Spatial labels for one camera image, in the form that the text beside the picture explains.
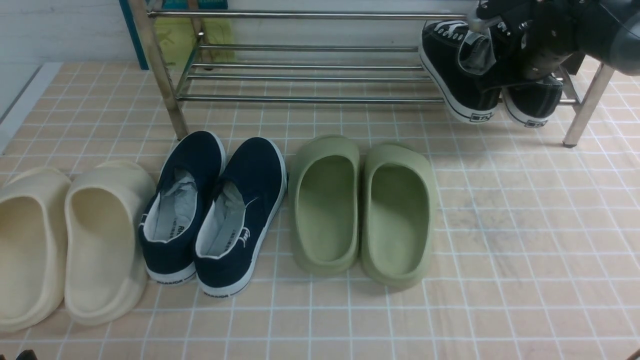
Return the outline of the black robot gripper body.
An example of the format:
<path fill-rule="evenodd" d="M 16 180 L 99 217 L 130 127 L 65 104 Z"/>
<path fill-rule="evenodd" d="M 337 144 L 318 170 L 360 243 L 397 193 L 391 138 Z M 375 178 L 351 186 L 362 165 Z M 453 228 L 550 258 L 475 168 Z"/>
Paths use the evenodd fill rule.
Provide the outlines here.
<path fill-rule="evenodd" d="M 589 55 L 585 25 L 594 0 L 480 0 L 467 16 L 479 33 L 504 23 L 510 40 L 477 80 L 480 91 L 532 84 L 574 54 Z"/>

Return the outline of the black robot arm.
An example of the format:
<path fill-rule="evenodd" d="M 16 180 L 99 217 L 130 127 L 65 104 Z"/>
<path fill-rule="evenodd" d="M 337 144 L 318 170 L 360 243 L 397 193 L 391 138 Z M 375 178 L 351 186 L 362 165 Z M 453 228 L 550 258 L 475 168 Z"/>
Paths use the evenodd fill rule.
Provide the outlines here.
<path fill-rule="evenodd" d="M 510 43 L 477 79 L 478 89 L 533 84 L 576 52 L 638 76 L 639 6 L 637 0 L 480 0 L 467 15 L 470 30 L 503 22 Z"/>

